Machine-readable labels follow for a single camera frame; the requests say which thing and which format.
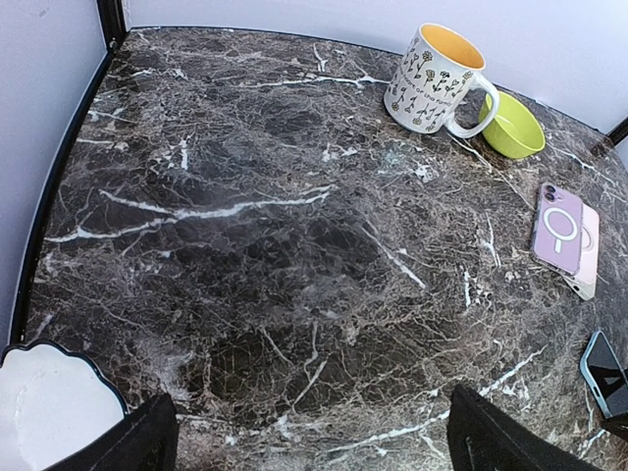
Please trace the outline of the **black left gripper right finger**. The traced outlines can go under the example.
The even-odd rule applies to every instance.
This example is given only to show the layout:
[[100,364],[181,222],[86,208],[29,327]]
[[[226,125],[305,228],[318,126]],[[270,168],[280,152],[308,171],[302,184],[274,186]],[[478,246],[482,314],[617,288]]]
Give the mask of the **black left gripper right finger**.
[[476,391],[457,385],[450,396],[447,444],[455,470],[593,470],[537,437]]

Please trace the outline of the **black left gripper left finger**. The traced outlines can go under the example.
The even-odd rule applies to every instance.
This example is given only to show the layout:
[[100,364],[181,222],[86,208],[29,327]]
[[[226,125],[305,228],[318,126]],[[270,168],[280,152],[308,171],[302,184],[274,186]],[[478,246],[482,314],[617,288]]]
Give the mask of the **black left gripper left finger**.
[[50,467],[63,470],[173,470],[176,408],[167,393],[148,399],[92,444]]

